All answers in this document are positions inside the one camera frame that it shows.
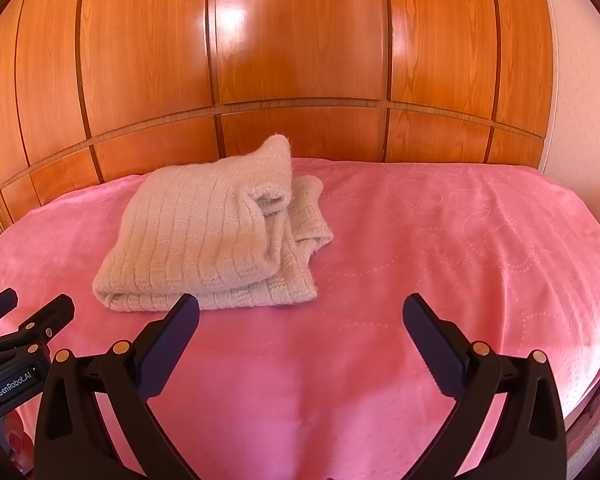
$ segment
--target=pink bedspread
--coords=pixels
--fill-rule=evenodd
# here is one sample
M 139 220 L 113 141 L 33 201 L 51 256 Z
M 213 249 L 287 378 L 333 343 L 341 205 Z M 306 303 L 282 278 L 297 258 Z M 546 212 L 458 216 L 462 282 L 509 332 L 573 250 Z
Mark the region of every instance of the pink bedspread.
M 401 478 L 452 407 L 402 325 L 420 292 L 469 339 L 526 356 L 544 349 L 565 415 L 600 373 L 600 226 L 537 171 L 461 164 L 296 160 L 324 182 L 335 240 L 311 269 L 317 301 L 203 312 L 164 393 L 150 405 L 205 480 Z M 72 192 L 0 237 L 0 291 L 14 329 L 64 292 L 75 320 L 52 351 L 104 352 L 161 314 L 116 314 L 91 282 L 144 177 Z M 125 463 L 137 467 L 112 423 Z M 35 424 L 36 402 L 24 407 Z M 488 423 L 465 466 L 480 458 Z

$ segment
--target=ribbed knit fabric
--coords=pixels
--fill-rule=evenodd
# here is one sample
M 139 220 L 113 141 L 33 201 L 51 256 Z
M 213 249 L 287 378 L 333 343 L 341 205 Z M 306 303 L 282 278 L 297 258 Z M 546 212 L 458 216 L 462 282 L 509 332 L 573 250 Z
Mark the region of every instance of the ribbed knit fabric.
M 112 310 L 169 310 L 185 292 L 201 308 L 299 303 L 317 295 L 310 255 L 333 239 L 322 183 L 292 179 L 288 140 L 245 156 L 154 171 L 122 216 L 93 281 Z

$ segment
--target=folded clothing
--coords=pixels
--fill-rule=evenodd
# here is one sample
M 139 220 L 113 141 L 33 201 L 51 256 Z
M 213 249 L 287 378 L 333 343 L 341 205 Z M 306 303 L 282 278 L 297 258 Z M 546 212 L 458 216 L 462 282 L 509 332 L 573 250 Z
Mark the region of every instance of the folded clothing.
M 112 310 L 169 310 L 183 293 L 201 308 L 309 301 L 310 255 L 333 238 L 321 181 L 292 179 L 286 137 L 244 156 L 154 171 L 127 205 L 93 281 Z

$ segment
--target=fingernail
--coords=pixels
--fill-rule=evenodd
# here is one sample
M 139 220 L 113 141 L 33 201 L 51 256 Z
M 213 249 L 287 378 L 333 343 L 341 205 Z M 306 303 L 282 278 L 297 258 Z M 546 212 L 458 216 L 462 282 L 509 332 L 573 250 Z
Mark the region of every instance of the fingernail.
M 11 433 L 9 435 L 9 446 L 15 453 L 20 454 L 22 452 L 22 439 L 15 433 Z

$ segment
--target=gold screw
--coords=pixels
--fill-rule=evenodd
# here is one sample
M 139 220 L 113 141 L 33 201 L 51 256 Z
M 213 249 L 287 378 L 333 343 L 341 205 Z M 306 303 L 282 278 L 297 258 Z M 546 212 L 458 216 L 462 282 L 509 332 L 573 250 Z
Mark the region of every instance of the gold screw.
M 534 350 L 534 361 L 541 365 L 546 362 L 546 354 L 542 350 Z
M 118 341 L 115 345 L 113 345 L 113 353 L 117 355 L 126 354 L 131 345 L 128 341 Z
M 491 351 L 489 345 L 487 345 L 487 343 L 483 343 L 482 341 L 475 342 L 473 346 L 474 352 L 481 356 L 485 356 Z
M 56 361 L 58 361 L 59 363 L 64 363 L 68 358 L 69 358 L 68 350 L 60 350 L 56 354 Z

